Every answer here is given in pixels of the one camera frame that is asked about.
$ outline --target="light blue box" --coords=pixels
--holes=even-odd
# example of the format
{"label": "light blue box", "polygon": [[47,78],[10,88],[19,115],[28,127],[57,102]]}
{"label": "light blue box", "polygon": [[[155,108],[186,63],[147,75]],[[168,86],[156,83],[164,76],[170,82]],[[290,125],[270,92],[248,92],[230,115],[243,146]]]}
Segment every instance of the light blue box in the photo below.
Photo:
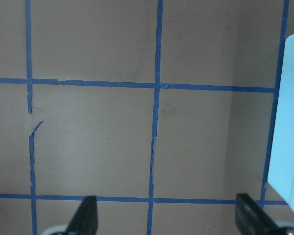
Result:
{"label": "light blue box", "polygon": [[268,182],[294,211],[294,34],[285,44]]}

